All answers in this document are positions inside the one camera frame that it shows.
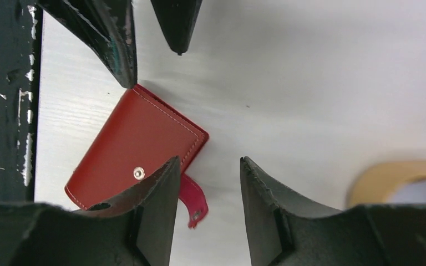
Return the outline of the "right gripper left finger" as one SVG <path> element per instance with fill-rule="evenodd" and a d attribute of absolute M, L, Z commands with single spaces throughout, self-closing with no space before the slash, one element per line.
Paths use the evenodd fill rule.
<path fill-rule="evenodd" d="M 88 210 L 0 203 L 0 265 L 168 265 L 180 161 Z"/>

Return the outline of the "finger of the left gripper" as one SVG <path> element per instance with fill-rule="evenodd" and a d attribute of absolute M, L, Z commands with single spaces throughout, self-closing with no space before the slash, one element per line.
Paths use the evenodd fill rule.
<path fill-rule="evenodd" d="M 38 1 L 84 42 L 124 88 L 137 84 L 133 5 L 129 0 Z"/>
<path fill-rule="evenodd" d="M 177 55 L 187 52 L 202 0 L 151 0 L 162 33 Z"/>

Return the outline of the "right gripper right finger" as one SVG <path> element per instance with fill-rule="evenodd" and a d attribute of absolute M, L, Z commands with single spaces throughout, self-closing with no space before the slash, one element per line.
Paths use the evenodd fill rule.
<path fill-rule="evenodd" d="M 240 183 L 252 265 L 426 265 L 426 204 L 317 203 L 249 157 Z"/>

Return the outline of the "red card holder wallet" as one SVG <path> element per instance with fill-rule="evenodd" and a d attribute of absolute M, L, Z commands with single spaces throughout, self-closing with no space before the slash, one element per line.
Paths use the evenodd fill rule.
<path fill-rule="evenodd" d="M 88 209 L 139 183 L 177 156 L 179 199 L 188 210 L 189 228 L 195 228 L 209 208 L 203 190 L 186 169 L 208 139 L 204 129 L 136 85 L 120 98 L 64 190 L 79 208 Z"/>

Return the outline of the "oval wooden tray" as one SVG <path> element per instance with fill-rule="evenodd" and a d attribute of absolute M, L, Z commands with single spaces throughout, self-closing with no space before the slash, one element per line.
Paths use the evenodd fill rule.
<path fill-rule="evenodd" d="M 426 160 L 389 161 L 364 170 L 349 190 L 348 208 L 386 202 L 402 187 L 426 180 Z"/>

